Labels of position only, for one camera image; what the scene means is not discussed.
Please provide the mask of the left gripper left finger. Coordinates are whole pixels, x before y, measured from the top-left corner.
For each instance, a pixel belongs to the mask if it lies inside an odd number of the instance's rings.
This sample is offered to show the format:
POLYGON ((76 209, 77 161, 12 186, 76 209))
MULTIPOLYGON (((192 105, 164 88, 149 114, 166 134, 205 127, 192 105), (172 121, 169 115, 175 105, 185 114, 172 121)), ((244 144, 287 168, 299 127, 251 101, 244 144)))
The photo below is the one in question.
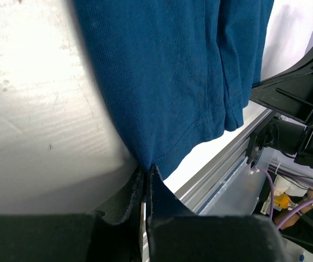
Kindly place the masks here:
POLYGON ((144 176, 90 213, 0 215, 0 261, 141 261, 144 176))

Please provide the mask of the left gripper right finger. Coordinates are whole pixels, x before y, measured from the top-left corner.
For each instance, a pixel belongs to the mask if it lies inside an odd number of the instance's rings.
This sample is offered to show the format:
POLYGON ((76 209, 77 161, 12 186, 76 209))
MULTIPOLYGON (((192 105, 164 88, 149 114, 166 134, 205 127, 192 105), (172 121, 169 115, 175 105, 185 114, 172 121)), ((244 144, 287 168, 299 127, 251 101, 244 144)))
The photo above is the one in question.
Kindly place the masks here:
POLYGON ((150 261, 284 261, 282 238, 262 216, 200 216, 163 183, 152 166, 146 184, 150 261))

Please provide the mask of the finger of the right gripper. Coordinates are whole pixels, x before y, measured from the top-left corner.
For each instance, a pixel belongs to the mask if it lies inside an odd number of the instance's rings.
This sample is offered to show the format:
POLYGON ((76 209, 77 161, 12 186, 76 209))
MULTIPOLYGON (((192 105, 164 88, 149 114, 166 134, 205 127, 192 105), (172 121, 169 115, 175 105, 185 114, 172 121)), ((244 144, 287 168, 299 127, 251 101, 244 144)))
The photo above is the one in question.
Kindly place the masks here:
POLYGON ((313 47, 289 69, 254 85, 250 100, 313 126, 313 47))

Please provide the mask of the navy blue Mickey t-shirt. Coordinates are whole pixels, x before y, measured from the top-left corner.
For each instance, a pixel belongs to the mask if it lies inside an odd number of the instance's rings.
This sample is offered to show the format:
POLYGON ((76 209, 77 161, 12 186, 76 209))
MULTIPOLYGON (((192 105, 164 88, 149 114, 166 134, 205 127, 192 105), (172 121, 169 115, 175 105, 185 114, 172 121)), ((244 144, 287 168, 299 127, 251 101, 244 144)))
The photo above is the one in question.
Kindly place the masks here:
POLYGON ((110 117, 145 171, 244 123, 272 1, 74 1, 110 117))

